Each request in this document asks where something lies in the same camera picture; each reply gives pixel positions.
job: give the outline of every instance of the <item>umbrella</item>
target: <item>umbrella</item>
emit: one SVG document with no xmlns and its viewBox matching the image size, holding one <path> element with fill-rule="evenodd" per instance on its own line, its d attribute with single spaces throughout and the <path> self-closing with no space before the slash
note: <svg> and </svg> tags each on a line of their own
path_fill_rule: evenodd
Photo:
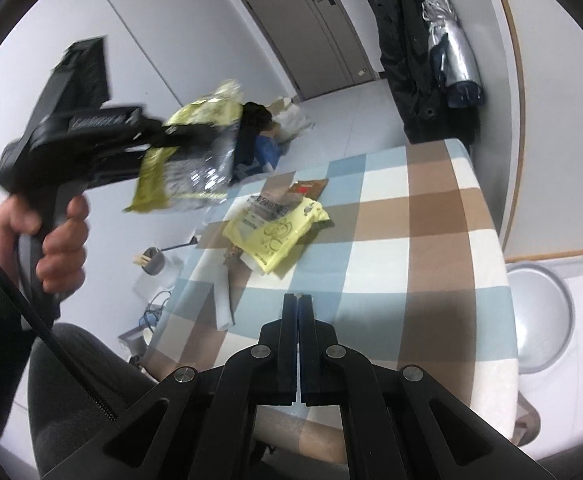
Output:
<svg viewBox="0 0 583 480">
<path fill-rule="evenodd" d="M 434 75 L 447 93 L 450 108 L 478 105 L 483 89 L 474 52 L 449 0 L 425 0 L 429 56 Z"/>
</svg>

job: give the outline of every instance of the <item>black coat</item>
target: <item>black coat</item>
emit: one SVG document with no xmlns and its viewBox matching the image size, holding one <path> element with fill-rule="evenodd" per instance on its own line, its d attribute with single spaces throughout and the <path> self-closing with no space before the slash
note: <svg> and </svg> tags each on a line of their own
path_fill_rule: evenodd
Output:
<svg viewBox="0 0 583 480">
<path fill-rule="evenodd" d="M 478 110 L 447 106 L 431 70 L 422 3 L 375 0 L 380 62 L 410 142 L 455 137 L 469 147 L 479 131 Z"/>
</svg>

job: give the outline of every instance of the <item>table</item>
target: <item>table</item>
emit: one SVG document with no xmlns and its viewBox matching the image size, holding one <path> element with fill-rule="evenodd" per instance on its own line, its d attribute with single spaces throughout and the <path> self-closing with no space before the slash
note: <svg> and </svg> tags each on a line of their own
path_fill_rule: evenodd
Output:
<svg viewBox="0 0 583 480">
<path fill-rule="evenodd" d="M 268 276 L 230 268 L 235 325 L 216 329 L 213 281 L 228 219 L 264 188 L 328 178 L 319 201 L 331 226 L 310 232 Z M 505 262 L 491 216 L 458 140 L 358 155 L 230 190 L 210 210 L 166 306 L 145 368 L 206 370 L 258 340 L 286 292 L 311 294 L 316 318 L 374 364 L 418 364 L 508 438 L 518 361 Z M 273 446 L 345 462 L 335 406 L 259 407 L 254 436 Z"/>
</svg>

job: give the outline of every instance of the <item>door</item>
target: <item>door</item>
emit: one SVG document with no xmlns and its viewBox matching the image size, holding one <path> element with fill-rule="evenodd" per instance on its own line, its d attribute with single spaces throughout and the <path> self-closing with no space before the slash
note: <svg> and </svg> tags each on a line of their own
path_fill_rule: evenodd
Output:
<svg viewBox="0 0 583 480">
<path fill-rule="evenodd" d="M 373 79 L 339 0 L 243 0 L 301 99 Z"/>
</svg>

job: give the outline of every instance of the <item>metal screw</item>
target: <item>metal screw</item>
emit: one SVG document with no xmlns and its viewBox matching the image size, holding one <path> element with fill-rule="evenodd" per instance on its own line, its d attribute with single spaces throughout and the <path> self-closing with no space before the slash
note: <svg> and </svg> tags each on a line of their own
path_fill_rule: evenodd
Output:
<svg viewBox="0 0 583 480">
<path fill-rule="evenodd" d="M 188 383 L 195 375 L 196 371 L 193 368 L 183 366 L 174 372 L 174 379 L 179 383 Z"/>
<path fill-rule="evenodd" d="M 334 359 L 340 359 L 341 357 L 345 357 L 347 351 L 340 345 L 332 345 L 327 348 L 327 355 Z"/>
<path fill-rule="evenodd" d="M 403 377 L 408 381 L 417 383 L 420 379 L 423 378 L 423 371 L 417 366 L 408 366 L 403 370 Z"/>
<path fill-rule="evenodd" d="M 256 359 L 265 359 L 270 353 L 272 353 L 272 351 L 265 345 L 256 345 L 252 348 L 252 355 Z"/>
</svg>

